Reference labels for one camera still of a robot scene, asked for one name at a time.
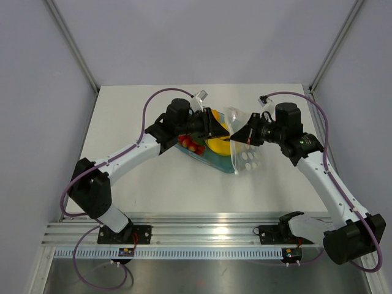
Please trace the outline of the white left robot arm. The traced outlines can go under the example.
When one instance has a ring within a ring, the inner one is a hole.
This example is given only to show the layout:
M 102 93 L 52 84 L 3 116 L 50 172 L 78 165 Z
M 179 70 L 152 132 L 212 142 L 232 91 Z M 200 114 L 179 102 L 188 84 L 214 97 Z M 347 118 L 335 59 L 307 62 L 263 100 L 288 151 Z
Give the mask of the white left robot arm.
M 107 228 L 117 243 L 127 243 L 134 224 L 113 204 L 111 187 L 133 168 L 175 146 L 180 135 L 196 135 L 205 140 L 227 137 L 229 132 L 210 108 L 193 111 L 188 100 L 173 99 L 135 143 L 104 159 L 80 159 L 67 192 L 69 197 L 88 217 Z

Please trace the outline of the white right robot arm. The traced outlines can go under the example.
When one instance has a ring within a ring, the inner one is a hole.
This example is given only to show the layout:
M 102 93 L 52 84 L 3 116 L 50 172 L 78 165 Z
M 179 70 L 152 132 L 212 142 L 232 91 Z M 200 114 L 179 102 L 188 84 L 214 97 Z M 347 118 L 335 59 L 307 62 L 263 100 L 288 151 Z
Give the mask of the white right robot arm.
M 225 122 L 232 141 L 248 146 L 277 144 L 281 153 L 310 182 L 327 208 L 331 224 L 296 211 L 279 219 L 278 235 L 286 243 L 297 238 L 323 246 L 338 265 L 379 252 L 386 223 L 380 214 L 371 215 L 350 193 L 325 159 L 317 137 L 303 130 L 301 111 L 296 104 L 277 104 L 275 115 L 243 113 L 229 115 Z

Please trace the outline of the orange yellow mango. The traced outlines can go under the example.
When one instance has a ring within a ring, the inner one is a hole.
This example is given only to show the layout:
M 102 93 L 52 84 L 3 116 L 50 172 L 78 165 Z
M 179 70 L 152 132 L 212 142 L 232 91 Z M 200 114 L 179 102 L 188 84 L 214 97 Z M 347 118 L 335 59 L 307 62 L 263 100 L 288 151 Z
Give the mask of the orange yellow mango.
M 214 118 L 217 120 L 217 122 L 221 121 L 221 114 L 217 110 L 211 110 Z

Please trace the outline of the yellow pear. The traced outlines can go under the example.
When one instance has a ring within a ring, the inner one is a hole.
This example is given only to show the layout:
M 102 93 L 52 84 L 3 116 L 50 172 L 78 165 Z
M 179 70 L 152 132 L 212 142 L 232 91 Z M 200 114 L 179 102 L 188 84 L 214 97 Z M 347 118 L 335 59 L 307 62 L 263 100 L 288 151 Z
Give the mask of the yellow pear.
M 220 125 L 228 132 L 228 127 L 226 126 L 225 123 L 220 123 Z

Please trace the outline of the clear dotted zip bag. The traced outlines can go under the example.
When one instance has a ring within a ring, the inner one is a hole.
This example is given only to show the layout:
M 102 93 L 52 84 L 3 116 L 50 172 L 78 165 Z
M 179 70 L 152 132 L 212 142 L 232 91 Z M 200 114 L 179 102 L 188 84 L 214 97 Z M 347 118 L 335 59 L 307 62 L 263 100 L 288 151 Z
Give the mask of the clear dotted zip bag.
M 234 107 L 224 108 L 224 123 L 228 132 L 233 135 L 250 118 L 251 114 Z M 262 147 L 247 145 L 230 139 L 231 161 L 235 175 L 258 169 L 262 164 Z

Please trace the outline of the yellow banana bunch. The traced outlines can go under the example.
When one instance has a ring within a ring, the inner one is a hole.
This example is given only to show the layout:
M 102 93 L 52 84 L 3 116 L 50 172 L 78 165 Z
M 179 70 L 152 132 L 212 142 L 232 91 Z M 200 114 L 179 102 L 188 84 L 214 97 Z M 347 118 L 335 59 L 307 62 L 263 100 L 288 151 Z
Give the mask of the yellow banana bunch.
M 231 154 L 230 140 L 228 138 L 212 138 L 205 140 L 207 147 L 220 156 Z

